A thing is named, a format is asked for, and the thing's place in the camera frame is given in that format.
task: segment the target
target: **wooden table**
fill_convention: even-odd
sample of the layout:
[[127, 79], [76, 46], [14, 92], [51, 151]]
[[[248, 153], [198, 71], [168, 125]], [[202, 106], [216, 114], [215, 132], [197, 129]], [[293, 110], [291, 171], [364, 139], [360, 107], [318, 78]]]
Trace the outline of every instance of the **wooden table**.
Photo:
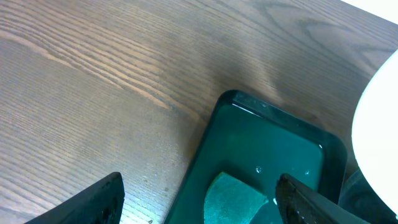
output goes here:
[[162, 223], [217, 97], [244, 90], [344, 140], [398, 25], [337, 0], [3, 0], [0, 223], [112, 171]]

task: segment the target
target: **wood grain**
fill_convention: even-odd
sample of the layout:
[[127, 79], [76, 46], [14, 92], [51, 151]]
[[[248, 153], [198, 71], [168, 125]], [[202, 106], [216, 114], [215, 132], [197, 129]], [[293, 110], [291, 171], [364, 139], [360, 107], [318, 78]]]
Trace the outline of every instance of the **wood grain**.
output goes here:
[[3, 0], [0, 223], [112, 171], [122, 222], [161, 223], [234, 88], [337, 134], [352, 155], [354, 109], [397, 37], [337, 0]]

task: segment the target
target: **white plate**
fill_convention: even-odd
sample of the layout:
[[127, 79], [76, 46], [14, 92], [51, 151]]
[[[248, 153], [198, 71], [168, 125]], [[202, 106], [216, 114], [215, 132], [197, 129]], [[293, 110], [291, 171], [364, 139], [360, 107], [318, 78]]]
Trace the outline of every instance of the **white plate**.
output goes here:
[[398, 24], [397, 1], [395, 0], [342, 0], [378, 17]]
[[398, 51], [377, 71], [357, 105], [355, 158], [383, 202], [398, 213]]

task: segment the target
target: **table surface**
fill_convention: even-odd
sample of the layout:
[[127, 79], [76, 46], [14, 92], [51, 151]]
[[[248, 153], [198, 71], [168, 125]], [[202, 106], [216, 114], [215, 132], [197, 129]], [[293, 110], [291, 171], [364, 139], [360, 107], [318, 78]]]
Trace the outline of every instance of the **table surface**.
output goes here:
[[162, 223], [217, 97], [240, 89], [339, 136], [398, 25], [338, 0], [0, 2], [0, 223], [112, 171], [123, 223]]

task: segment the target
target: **white bowl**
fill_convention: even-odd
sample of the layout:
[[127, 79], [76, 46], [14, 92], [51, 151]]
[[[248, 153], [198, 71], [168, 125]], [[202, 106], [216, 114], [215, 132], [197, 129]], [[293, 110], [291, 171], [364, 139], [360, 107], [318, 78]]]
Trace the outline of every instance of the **white bowl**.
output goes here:
[[398, 51], [363, 92], [354, 115], [352, 138], [365, 179], [398, 213]]

